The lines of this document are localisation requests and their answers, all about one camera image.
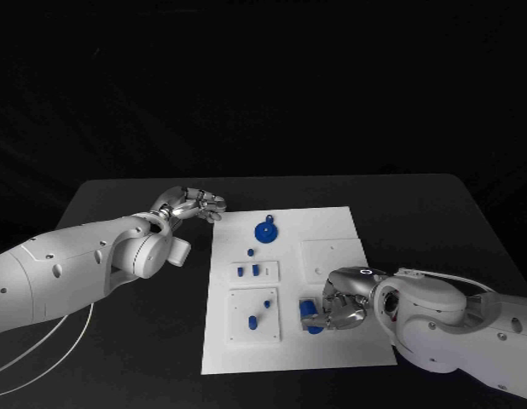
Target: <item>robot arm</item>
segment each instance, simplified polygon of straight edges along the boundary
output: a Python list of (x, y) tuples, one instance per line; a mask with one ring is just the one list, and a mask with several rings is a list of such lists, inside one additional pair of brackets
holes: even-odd
[(496, 294), (479, 283), (486, 292), (468, 297), (426, 275), (470, 282), (407, 268), (394, 276), (372, 268), (335, 270), (323, 314), (305, 317), (303, 324), (352, 328), (372, 309), (391, 344), (414, 365), (439, 373), (460, 368), (492, 388), (527, 398), (527, 298)]
[(172, 233), (181, 220), (221, 220), (224, 199), (173, 187), (152, 210), (41, 234), (0, 254), (0, 332), (86, 308), (166, 261), (182, 266), (189, 243)]

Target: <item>table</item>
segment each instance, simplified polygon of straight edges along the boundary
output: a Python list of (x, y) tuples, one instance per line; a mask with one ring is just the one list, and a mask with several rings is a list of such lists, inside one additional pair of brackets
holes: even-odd
[[(371, 267), (463, 275), (527, 297), (511, 256), (452, 175), (88, 181), (57, 228), (149, 210), (176, 185), (221, 195), (228, 211), (349, 206)], [(192, 244), (184, 268), (168, 264), (96, 304), (70, 357), (32, 385), (0, 396), (2, 408), (527, 407), (524, 398), (491, 389), (462, 371), (430, 373), (398, 354), (397, 366), (201, 376), (212, 225), (189, 219), (176, 235)], [(58, 361), (87, 316), (88, 308), (74, 313), (37, 351), (0, 373), (0, 392)], [(0, 365), (57, 322), (0, 334)]]

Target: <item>dark gray table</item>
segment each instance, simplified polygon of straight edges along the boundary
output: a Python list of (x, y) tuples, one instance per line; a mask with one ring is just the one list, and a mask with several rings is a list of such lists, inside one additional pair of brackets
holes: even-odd
[[(463, 275), (527, 297), (527, 283), (463, 183), (450, 175), (310, 176), (88, 181), (57, 228), (149, 209), (175, 185), (228, 200), (228, 211), (349, 206), (371, 267)], [(202, 376), (212, 225), (184, 222), (192, 244), (184, 268), (122, 286), (96, 304), (88, 331), (62, 364), (0, 407), (527, 407), (456, 371), (434, 374), (397, 355), (397, 366)], [(55, 363), (80, 335), (88, 308), (41, 348), (0, 374), (0, 392)], [(0, 365), (58, 320), (0, 334)]]

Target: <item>white block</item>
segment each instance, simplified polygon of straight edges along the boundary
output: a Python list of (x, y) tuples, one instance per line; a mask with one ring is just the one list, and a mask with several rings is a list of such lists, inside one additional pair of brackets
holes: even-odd
[[(260, 270), (259, 275), (254, 275), (254, 264)], [(243, 277), (238, 277), (238, 268), (243, 268)], [(234, 262), (228, 270), (227, 280), (233, 286), (274, 284), (280, 279), (279, 262)]]
[(323, 284), (331, 271), (339, 268), (368, 266), (359, 239), (303, 241), (300, 254), (309, 284)]
[[(276, 288), (231, 290), (227, 299), (227, 343), (254, 344), (280, 341), (279, 298)], [(257, 318), (257, 328), (248, 327), (248, 317)]]

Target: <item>robotic hand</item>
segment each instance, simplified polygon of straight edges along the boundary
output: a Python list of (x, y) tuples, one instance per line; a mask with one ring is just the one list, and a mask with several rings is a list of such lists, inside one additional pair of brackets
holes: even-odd
[[(468, 282), (486, 292), (468, 297), (427, 275)], [(501, 295), (446, 274), (341, 268), (326, 281), (322, 314), (302, 322), (345, 330), (364, 323), (368, 310), (414, 365), (439, 373), (460, 368), (492, 388), (527, 398), (527, 298)]]
[(168, 261), (182, 266), (189, 243), (172, 236), (184, 219), (221, 220), (220, 196), (173, 187), (150, 211), (32, 237), (0, 254), (0, 332), (64, 317)]

